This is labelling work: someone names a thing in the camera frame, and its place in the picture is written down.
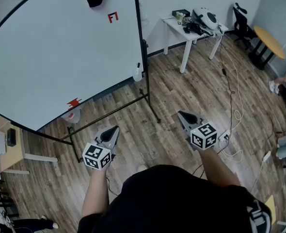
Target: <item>office chair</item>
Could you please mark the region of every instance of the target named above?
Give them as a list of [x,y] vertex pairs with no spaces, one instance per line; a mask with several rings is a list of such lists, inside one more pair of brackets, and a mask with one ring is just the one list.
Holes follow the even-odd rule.
[[248,26],[247,22],[248,19],[242,14],[247,14],[248,12],[245,9],[242,9],[239,4],[236,2],[236,8],[234,7],[234,12],[236,16],[236,22],[235,22],[235,31],[234,34],[238,36],[239,38],[235,40],[239,41],[242,40],[247,50],[251,44],[249,39],[253,39],[254,37],[257,37],[255,32]]

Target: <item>forearm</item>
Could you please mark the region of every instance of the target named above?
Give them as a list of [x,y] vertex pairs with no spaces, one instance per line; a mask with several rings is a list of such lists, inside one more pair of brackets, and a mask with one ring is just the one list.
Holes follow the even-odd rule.
[[213,149],[198,151],[206,172],[207,180],[221,187],[240,185],[236,175],[225,165]]
[[94,169],[90,176],[90,182],[81,214],[84,217],[90,214],[103,213],[108,206],[109,192],[106,181],[106,171]]

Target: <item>white cube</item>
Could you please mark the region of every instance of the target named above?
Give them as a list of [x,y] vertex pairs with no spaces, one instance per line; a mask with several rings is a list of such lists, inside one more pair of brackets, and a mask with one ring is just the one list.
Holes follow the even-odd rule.
[[111,162],[111,150],[87,143],[83,152],[83,159],[86,166],[101,170]]
[[216,141],[217,130],[210,122],[191,131],[191,143],[202,150],[213,147],[216,144]]

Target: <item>black pants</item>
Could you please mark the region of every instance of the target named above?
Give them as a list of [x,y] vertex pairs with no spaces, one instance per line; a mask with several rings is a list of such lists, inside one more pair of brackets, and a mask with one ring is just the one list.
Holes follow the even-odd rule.
[[14,220],[16,233],[33,233],[44,229],[53,229],[53,221],[45,219]]

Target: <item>black table base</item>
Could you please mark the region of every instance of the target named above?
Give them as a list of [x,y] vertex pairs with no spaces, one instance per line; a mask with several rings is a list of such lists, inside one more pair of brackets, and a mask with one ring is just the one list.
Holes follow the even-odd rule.
[[249,58],[251,59],[254,66],[256,66],[259,70],[265,70],[265,65],[268,63],[268,61],[272,58],[273,52],[268,56],[268,58],[265,61],[261,61],[261,57],[267,50],[267,46],[265,46],[259,55],[256,55],[256,51],[258,50],[259,46],[262,44],[262,41],[259,40],[257,46],[254,48],[252,52],[249,53]]

